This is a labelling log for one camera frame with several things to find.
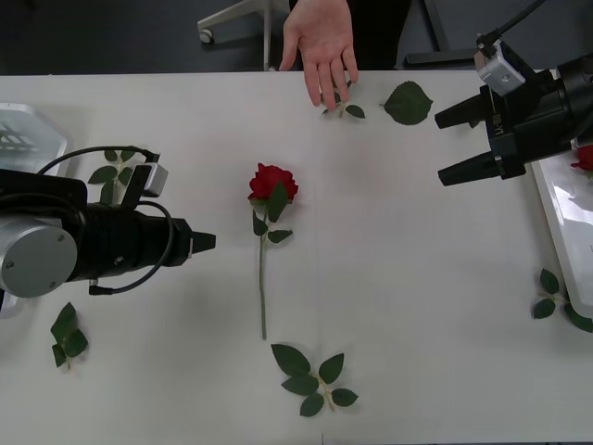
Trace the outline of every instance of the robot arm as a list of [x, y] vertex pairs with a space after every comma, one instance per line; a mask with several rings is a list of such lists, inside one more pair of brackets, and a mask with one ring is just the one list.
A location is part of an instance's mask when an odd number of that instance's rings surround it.
[[476, 68], [486, 83], [480, 95], [435, 116], [439, 128], [486, 123], [491, 151], [438, 173], [443, 185], [525, 174], [524, 164], [593, 140], [593, 55], [535, 73], [501, 35], [545, 0], [537, 0], [502, 28], [478, 36]]
[[[147, 162], [133, 172], [121, 206], [87, 204], [82, 181], [44, 176], [58, 162], [91, 151], [135, 147], [98, 147], [56, 159], [40, 174], [0, 170], [0, 288], [16, 297], [49, 293], [63, 283], [91, 280], [93, 295], [131, 290], [161, 266], [180, 266], [192, 254], [215, 247], [216, 237], [192, 232], [185, 220], [142, 196], [157, 197], [167, 178], [158, 155], [147, 152]], [[137, 206], [159, 209], [150, 217]], [[146, 266], [140, 280], [119, 289], [99, 287], [97, 281]]]

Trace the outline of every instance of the finger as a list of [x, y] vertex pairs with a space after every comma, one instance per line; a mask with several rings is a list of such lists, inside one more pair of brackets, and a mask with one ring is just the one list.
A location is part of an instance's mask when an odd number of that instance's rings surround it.
[[295, 32], [284, 29], [284, 51], [280, 71], [288, 71], [297, 60], [298, 37]]
[[320, 63], [317, 67], [319, 72], [319, 85], [322, 88], [323, 100], [327, 109], [335, 110], [334, 85], [332, 84], [332, 72], [329, 63]]
[[346, 74], [344, 73], [344, 65], [342, 65], [342, 60], [339, 58], [332, 60], [331, 69], [335, 86], [337, 86], [337, 92], [340, 94], [340, 97], [342, 97], [342, 102], [347, 102], [350, 100], [350, 94], [348, 92]]
[[319, 79], [317, 77], [317, 65], [311, 62], [305, 62], [305, 85], [309, 91], [309, 97], [315, 107], [322, 102], [322, 95], [319, 92]]
[[359, 67], [356, 64], [356, 56], [354, 56], [354, 48], [349, 46], [344, 50], [342, 53], [342, 59], [344, 60], [344, 65], [350, 74], [350, 80], [352, 83], [356, 83], [359, 81]]

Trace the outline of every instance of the loose leaf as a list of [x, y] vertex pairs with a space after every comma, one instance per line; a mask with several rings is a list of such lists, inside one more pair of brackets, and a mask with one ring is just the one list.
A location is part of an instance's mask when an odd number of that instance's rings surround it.
[[136, 153], [134, 151], [128, 151], [128, 150], [124, 150], [121, 152], [121, 160], [123, 162], [127, 162], [129, 161], [131, 158], [133, 158], [133, 155], [135, 155]]
[[271, 345], [274, 358], [280, 369], [291, 377], [307, 375], [311, 365], [307, 358], [299, 350], [286, 345]]
[[103, 185], [103, 188], [101, 188], [101, 199], [99, 199], [99, 202], [101, 204], [104, 204], [106, 206], [110, 206], [111, 204], [113, 204], [114, 187], [115, 181], [109, 181], [108, 183], [105, 183], [105, 185]]
[[77, 329], [64, 342], [64, 352], [68, 357], [78, 357], [88, 346], [88, 340], [82, 331]]
[[271, 192], [270, 200], [268, 201], [268, 217], [273, 223], [278, 222], [278, 218], [284, 211], [288, 204], [288, 192], [282, 181], [278, 181]]
[[585, 317], [579, 315], [578, 313], [576, 313], [573, 309], [572, 304], [564, 305], [564, 313], [566, 313], [566, 316], [568, 317], [568, 319], [576, 327], [578, 327], [579, 329], [581, 329], [583, 331], [593, 333], [593, 320], [591, 320], [590, 318], [585, 318]]
[[417, 125], [428, 117], [433, 101], [416, 82], [404, 82], [385, 102], [385, 111], [395, 122]]
[[112, 165], [106, 165], [95, 171], [89, 179], [89, 184], [104, 184], [113, 181], [118, 175], [118, 169]]
[[128, 186], [128, 184], [130, 183], [130, 179], [132, 178], [132, 172], [132, 168], [126, 167], [121, 171], [120, 176], [118, 176], [118, 179], [122, 184]]
[[118, 154], [115, 152], [115, 150], [107, 150], [103, 153], [105, 154], [105, 159], [107, 159], [109, 162], [115, 162], [118, 160]]
[[337, 354], [329, 360], [326, 360], [319, 368], [319, 377], [327, 384], [331, 385], [342, 373], [344, 367], [344, 354]]
[[305, 401], [303, 401], [303, 404], [300, 405], [300, 415], [303, 417], [313, 417], [322, 410], [324, 403], [325, 400], [319, 393], [308, 396]]
[[290, 377], [282, 383], [282, 388], [299, 396], [310, 396], [319, 388], [319, 380], [312, 375]]
[[558, 278], [548, 269], [542, 269], [539, 275], [539, 282], [544, 287], [544, 290], [551, 295], [557, 294], [560, 290], [560, 283]]
[[253, 233], [257, 236], [264, 236], [268, 232], [268, 226], [262, 221], [255, 210], [253, 210]]
[[50, 331], [57, 344], [62, 344], [64, 340], [78, 328], [78, 317], [72, 303], [68, 303], [60, 311], [56, 322], [50, 328]]
[[287, 237], [293, 234], [292, 230], [275, 230], [268, 233], [268, 238], [274, 244], [282, 243]]
[[350, 406], [358, 398], [359, 396], [349, 389], [335, 389], [332, 391], [332, 400], [337, 406]]
[[367, 117], [364, 114], [364, 111], [362, 110], [361, 107], [358, 107], [356, 105], [348, 105], [346, 107], [346, 112], [352, 116], [354, 116], [355, 118], [358, 119], [367, 119]]
[[541, 320], [542, 318], [548, 318], [556, 309], [556, 303], [553, 299], [542, 299], [534, 306], [534, 318]]
[[54, 352], [54, 360], [56, 361], [56, 368], [59, 368], [62, 364], [66, 362], [66, 353], [59, 345], [52, 346], [52, 351]]

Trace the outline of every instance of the white table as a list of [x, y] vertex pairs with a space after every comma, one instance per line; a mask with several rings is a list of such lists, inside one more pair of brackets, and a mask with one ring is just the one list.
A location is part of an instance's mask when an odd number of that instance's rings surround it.
[[[406, 80], [435, 104], [416, 127], [378, 106]], [[559, 314], [530, 320], [541, 267], [558, 271], [533, 175], [445, 188], [436, 172], [488, 150], [485, 131], [439, 131], [434, 112], [477, 94], [470, 72], [363, 73], [365, 122], [326, 120], [302, 75], [0, 78], [76, 147], [162, 151], [159, 202], [216, 250], [123, 296], [64, 285], [0, 321], [0, 440], [11, 445], [577, 441], [593, 437], [593, 337]], [[87, 179], [89, 156], [72, 174]], [[271, 343], [316, 365], [346, 354], [350, 410], [298, 416], [301, 398], [259, 338], [248, 182], [295, 173], [268, 256]], [[98, 188], [90, 186], [91, 197]], [[105, 284], [129, 283], [124, 276]], [[56, 370], [49, 332], [68, 301], [91, 348]]]

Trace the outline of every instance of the human hand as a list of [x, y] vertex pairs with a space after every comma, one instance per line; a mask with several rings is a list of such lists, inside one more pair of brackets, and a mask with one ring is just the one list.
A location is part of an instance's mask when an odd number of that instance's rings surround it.
[[344, 66], [350, 80], [359, 80], [354, 56], [352, 18], [346, 0], [299, 0], [284, 25], [284, 54], [280, 71], [290, 70], [303, 57], [305, 84], [315, 107], [322, 102], [335, 110], [334, 85], [344, 102], [349, 100]]

